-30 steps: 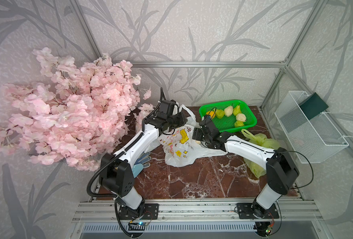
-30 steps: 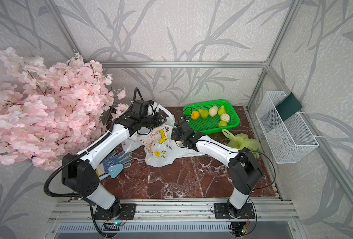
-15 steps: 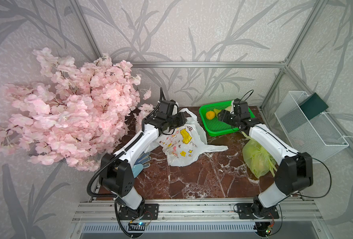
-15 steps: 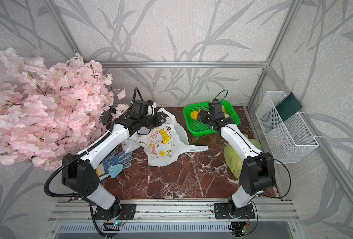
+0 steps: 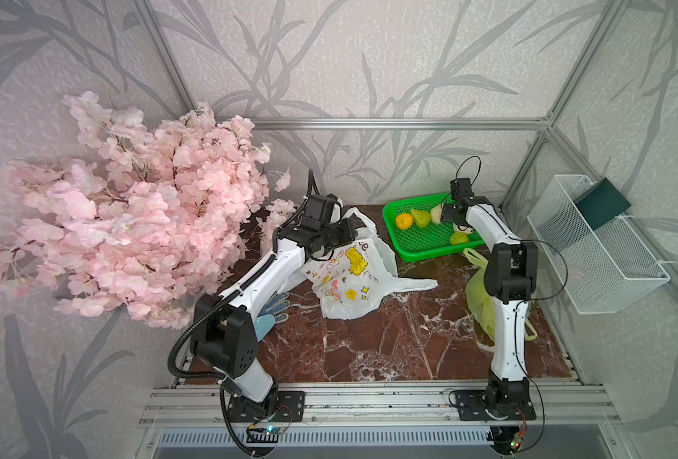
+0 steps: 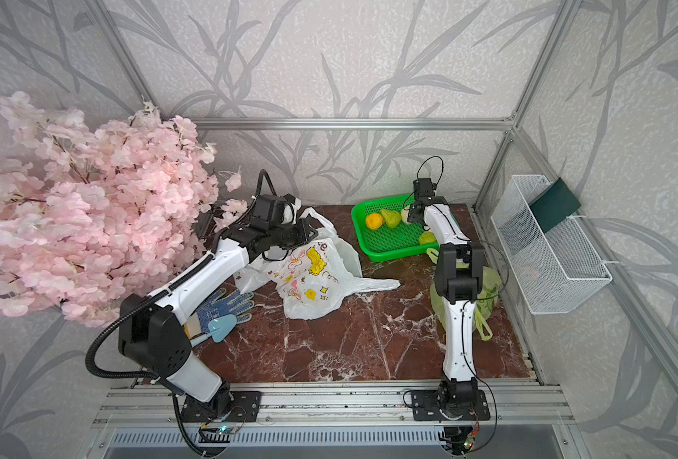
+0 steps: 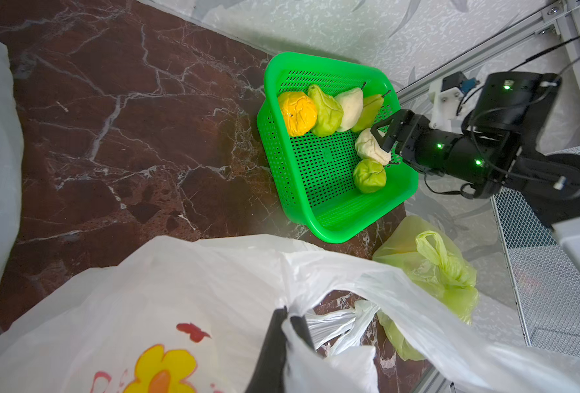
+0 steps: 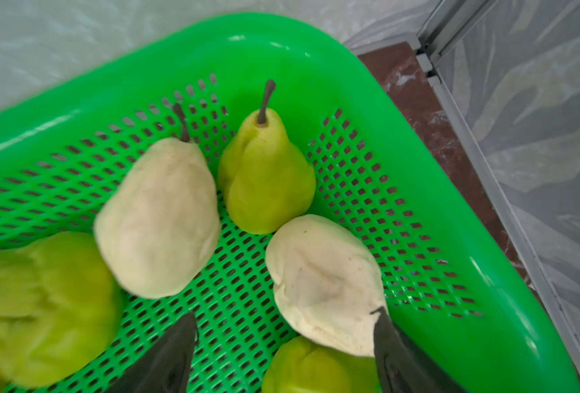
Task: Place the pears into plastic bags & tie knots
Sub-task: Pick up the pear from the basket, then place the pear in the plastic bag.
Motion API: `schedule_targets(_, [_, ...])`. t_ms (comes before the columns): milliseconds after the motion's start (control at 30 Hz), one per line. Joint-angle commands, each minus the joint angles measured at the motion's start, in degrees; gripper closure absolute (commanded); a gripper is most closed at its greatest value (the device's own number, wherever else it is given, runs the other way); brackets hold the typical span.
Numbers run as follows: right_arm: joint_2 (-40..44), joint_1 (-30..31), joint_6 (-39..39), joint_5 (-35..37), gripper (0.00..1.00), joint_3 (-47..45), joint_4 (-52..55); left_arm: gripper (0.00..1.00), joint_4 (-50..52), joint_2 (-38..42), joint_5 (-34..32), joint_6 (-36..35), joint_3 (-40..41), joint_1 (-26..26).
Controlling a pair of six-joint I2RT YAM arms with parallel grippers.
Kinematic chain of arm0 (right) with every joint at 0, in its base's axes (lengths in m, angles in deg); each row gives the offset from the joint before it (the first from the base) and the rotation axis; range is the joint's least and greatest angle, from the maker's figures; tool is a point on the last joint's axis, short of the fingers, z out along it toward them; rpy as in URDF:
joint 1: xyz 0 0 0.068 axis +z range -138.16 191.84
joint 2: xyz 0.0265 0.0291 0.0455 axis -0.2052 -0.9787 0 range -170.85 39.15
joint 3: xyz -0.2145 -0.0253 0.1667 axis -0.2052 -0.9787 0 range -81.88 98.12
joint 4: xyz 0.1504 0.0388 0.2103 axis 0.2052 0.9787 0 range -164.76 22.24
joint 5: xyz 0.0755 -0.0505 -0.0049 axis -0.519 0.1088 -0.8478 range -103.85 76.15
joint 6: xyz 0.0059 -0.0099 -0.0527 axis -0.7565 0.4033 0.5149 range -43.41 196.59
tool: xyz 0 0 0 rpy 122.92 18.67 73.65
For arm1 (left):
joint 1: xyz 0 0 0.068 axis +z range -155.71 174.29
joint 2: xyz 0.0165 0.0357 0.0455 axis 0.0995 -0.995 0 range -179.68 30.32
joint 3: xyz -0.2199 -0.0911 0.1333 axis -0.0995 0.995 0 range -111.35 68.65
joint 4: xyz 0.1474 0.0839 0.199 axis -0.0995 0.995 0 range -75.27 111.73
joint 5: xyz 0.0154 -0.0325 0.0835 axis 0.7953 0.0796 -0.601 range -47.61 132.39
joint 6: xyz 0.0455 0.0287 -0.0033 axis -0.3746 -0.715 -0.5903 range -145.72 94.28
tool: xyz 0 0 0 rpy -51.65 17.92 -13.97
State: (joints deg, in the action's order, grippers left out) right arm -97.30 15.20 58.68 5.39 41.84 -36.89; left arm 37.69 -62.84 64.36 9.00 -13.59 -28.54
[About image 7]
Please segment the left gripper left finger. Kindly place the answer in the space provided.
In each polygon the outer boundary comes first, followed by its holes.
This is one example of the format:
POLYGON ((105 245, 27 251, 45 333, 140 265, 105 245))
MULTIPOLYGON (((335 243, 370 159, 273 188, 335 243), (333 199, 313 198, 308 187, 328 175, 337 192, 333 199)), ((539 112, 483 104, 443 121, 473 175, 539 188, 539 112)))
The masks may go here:
POLYGON ((286 308, 276 309, 273 312, 256 367, 245 390, 246 393, 284 392, 283 370, 286 363, 287 340, 282 324, 287 317, 286 308))

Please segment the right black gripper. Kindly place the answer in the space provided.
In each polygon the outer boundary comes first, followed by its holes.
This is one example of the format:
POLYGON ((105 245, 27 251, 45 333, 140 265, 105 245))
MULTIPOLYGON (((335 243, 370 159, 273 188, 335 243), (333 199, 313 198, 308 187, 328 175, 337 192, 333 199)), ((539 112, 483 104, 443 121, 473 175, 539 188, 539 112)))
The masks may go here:
POLYGON ((406 165, 424 175, 450 175, 465 181, 459 193, 468 199, 486 199, 500 190, 503 142, 469 134, 432 129, 427 117, 399 110, 371 128, 378 146, 395 153, 406 165))

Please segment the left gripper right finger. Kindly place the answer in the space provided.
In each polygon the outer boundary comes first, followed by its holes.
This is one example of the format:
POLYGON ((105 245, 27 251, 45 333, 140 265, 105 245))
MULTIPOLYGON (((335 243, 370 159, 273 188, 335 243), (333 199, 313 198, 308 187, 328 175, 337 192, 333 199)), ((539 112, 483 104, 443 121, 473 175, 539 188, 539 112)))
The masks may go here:
POLYGON ((302 316, 302 317, 292 316, 290 318, 290 322, 291 322, 295 332, 298 334, 298 337, 301 337, 303 342, 305 342, 306 345, 308 345, 308 347, 311 350, 315 350, 314 343, 313 343, 311 333, 310 333, 310 329, 309 329, 307 321, 306 321, 306 317, 305 316, 302 316))

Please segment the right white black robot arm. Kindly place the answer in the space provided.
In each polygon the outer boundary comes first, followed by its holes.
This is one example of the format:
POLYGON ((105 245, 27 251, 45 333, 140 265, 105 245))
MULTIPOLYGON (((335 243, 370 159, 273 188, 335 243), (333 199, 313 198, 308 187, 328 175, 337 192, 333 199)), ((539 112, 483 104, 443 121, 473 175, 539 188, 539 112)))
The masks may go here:
POLYGON ((580 155, 545 153, 540 143, 562 86, 554 73, 456 72, 432 83, 429 116, 399 110, 371 133, 421 175, 460 180, 460 197, 520 193, 580 273, 580 155))

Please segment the light green plastic bag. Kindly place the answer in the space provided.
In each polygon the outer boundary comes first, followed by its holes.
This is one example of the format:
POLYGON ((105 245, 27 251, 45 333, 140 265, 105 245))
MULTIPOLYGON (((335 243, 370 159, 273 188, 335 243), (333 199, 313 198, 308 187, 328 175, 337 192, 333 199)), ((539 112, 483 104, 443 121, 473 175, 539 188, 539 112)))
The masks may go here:
POLYGON ((434 225, 416 215, 405 217, 373 260, 401 269, 463 323, 472 323, 479 302, 477 271, 434 225))

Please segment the white cartoon plastic bag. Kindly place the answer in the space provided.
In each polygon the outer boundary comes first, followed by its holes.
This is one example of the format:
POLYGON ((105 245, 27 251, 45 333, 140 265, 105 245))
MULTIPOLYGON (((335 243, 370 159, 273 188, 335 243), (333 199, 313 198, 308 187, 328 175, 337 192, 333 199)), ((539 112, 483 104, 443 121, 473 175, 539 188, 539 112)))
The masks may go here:
POLYGON ((283 308, 285 392, 377 391, 375 349, 360 345, 376 311, 465 391, 580 392, 579 376, 478 335, 402 270, 270 235, 156 237, 79 273, 0 336, 0 392, 243 392, 283 308))

